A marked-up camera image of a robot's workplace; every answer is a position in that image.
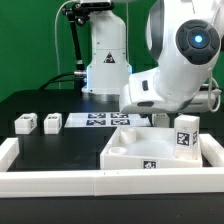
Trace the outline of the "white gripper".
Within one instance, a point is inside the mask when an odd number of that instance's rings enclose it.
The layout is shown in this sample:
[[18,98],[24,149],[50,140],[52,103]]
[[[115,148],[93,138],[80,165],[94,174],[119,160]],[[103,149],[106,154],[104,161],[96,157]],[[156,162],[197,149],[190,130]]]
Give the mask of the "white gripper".
[[153,113],[196,113],[209,110],[221,95],[219,87],[213,87],[208,96],[208,84],[203,84],[199,92],[189,101],[169,101],[160,96],[154,87],[154,75],[157,69],[132,74],[129,83],[124,86],[119,99],[119,109],[124,114]]

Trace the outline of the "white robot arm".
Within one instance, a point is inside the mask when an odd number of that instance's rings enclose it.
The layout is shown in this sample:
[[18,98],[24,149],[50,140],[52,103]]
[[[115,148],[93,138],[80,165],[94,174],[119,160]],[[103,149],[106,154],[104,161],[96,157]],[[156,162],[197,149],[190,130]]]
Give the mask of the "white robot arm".
[[149,11],[146,41],[158,66],[132,71],[125,23],[117,0],[70,0],[62,12],[72,25],[91,23],[92,61],[81,88],[85,97],[118,101],[127,114],[204,112],[222,94],[212,78],[224,39],[224,0],[157,0]]

